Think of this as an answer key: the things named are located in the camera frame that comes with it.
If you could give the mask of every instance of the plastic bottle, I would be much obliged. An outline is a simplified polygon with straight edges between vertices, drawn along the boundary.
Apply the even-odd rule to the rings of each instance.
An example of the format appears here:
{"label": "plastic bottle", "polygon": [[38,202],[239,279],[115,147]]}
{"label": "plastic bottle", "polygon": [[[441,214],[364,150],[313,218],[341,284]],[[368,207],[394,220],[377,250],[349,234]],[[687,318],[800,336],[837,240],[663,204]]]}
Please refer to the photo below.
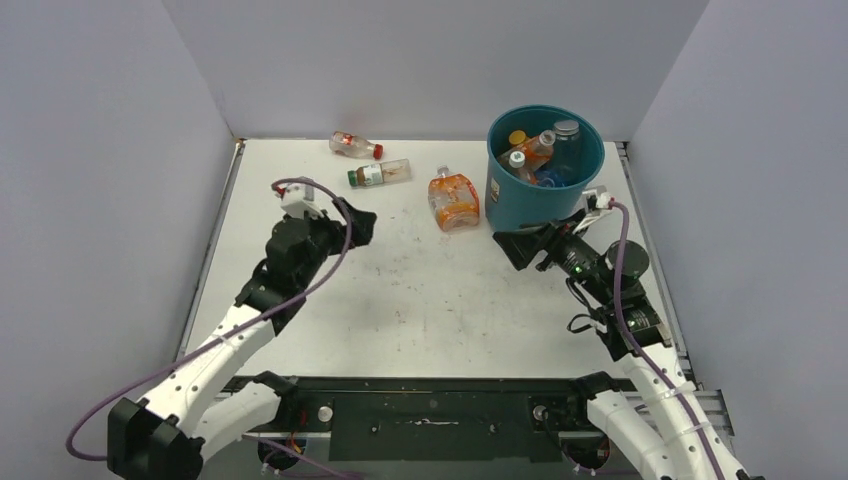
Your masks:
{"label": "plastic bottle", "polygon": [[330,137],[330,150],[353,158],[374,157],[379,160],[383,156],[383,146],[371,143],[362,137],[345,132],[335,132]]}
{"label": "plastic bottle", "polygon": [[566,182],[580,180],[580,124],[576,120],[560,120],[554,124],[554,156],[551,165]]}
{"label": "plastic bottle", "polygon": [[409,160],[405,158],[391,162],[372,163],[347,172],[347,180],[351,187],[373,187],[383,183],[402,182],[411,177],[412,167],[409,165]]}
{"label": "plastic bottle", "polygon": [[503,155],[498,157],[498,161],[501,165],[506,166],[509,164],[509,156],[513,152],[521,152],[524,154],[526,159],[527,168],[529,168],[531,172],[535,172],[539,169],[539,167],[548,163],[551,159],[551,156],[554,154],[555,141],[556,135],[554,135],[554,132],[551,130],[545,130],[539,135],[526,140],[521,145],[517,145],[507,150]]}
{"label": "plastic bottle", "polygon": [[536,176],[527,168],[527,160],[524,153],[516,151],[509,154],[509,166],[507,170],[517,178],[531,185],[536,185]]}
{"label": "plastic bottle", "polygon": [[447,165],[438,169],[430,180],[427,197],[436,223],[445,232],[471,227],[480,222],[480,200],[471,180],[461,173],[452,173]]}

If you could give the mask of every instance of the gray wall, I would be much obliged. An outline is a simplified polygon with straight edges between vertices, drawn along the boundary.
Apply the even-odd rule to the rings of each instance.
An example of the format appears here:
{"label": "gray wall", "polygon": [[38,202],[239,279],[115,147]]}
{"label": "gray wall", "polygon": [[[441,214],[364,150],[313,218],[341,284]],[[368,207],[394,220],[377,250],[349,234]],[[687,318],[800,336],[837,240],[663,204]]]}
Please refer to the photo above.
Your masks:
{"label": "gray wall", "polygon": [[769,480],[846,477],[846,23],[712,0],[630,150],[693,367]]}
{"label": "gray wall", "polygon": [[551,103],[627,140],[707,0],[164,3],[238,135],[481,138]]}
{"label": "gray wall", "polygon": [[64,436],[173,358],[233,143],[158,0],[2,2],[0,72],[0,478],[114,478]]}

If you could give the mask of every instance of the bottle cap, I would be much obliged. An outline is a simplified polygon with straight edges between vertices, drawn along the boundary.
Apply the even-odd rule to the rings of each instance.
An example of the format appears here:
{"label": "bottle cap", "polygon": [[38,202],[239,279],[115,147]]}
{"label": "bottle cap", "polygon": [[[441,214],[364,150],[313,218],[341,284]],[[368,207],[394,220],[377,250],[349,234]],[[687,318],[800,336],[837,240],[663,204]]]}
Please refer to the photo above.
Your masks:
{"label": "bottle cap", "polygon": [[509,143],[511,145],[522,144],[525,140],[527,140],[527,134],[524,133],[524,130],[516,130],[509,134]]}
{"label": "bottle cap", "polygon": [[576,120],[560,120],[554,124],[554,130],[560,135],[574,135],[580,131]]}
{"label": "bottle cap", "polygon": [[539,134],[539,143],[546,147],[553,145],[555,141],[556,135],[554,135],[554,132],[550,130],[545,130],[544,132]]}
{"label": "bottle cap", "polygon": [[522,152],[512,152],[509,154],[509,166],[512,168],[521,168],[524,166],[524,154]]}

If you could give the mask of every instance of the cable tie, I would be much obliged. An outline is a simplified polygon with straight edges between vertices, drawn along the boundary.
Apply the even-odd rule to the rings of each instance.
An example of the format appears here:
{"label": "cable tie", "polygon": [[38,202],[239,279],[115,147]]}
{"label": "cable tie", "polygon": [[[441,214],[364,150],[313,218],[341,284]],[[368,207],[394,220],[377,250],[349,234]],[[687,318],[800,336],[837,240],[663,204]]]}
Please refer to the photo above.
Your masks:
{"label": "cable tie", "polygon": [[692,393],[696,390],[697,390],[697,388],[695,388],[694,383],[686,382],[679,387],[670,388],[670,389],[668,389],[664,392],[660,392],[660,393],[654,395],[653,397],[643,398],[642,403],[644,403],[645,405],[650,407],[650,406],[652,406],[656,403],[668,400],[670,398],[674,398],[674,397],[676,397],[680,394]]}
{"label": "cable tie", "polygon": [[666,440],[665,444],[668,445],[669,443],[673,442],[674,440],[677,440],[678,438],[682,437],[683,435],[689,435],[690,433],[695,433],[698,430],[703,430],[707,427],[712,427],[712,426],[713,426],[713,424],[711,424],[709,422],[709,420],[707,420],[706,422],[701,422],[697,425],[694,425],[692,427],[687,428],[686,430],[678,432],[676,435],[674,435],[673,437]]}
{"label": "cable tie", "polygon": [[214,338],[220,338],[221,339],[221,341],[218,343],[218,345],[226,345],[226,346],[232,348],[233,350],[235,350],[237,348],[236,345],[229,338],[226,337],[226,334],[212,333],[210,336],[214,337]]}

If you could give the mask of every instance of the bottle in bucket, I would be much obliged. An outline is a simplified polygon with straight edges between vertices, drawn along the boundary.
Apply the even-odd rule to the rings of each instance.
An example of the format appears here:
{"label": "bottle in bucket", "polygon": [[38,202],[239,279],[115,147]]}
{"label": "bottle in bucket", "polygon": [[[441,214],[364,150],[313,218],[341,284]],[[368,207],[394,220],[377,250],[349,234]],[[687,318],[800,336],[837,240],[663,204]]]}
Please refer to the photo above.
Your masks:
{"label": "bottle in bucket", "polygon": [[580,124],[576,120],[560,120],[554,124],[556,143],[551,165],[567,182],[576,182],[580,165]]}
{"label": "bottle in bucket", "polygon": [[527,168],[527,160],[522,152],[512,152],[509,154],[509,166],[507,167],[509,173],[516,176],[516,178],[520,178],[525,182],[536,185],[536,176],[533,175],[533,172]]}
{"label": "bottle in bucket", "polygon": [[527,162],[527,168],[531,172],[535,172],[542,165],[548,163],[551,156],[554,154],[554,142],[556,135],[551,130],[545,130],[539,135],[525,140],[524,143],[517,145],[507,150],[503,155],[498,157],[498,162],[501,165],[509,163],[509,156],[512,152],[521,152]]}

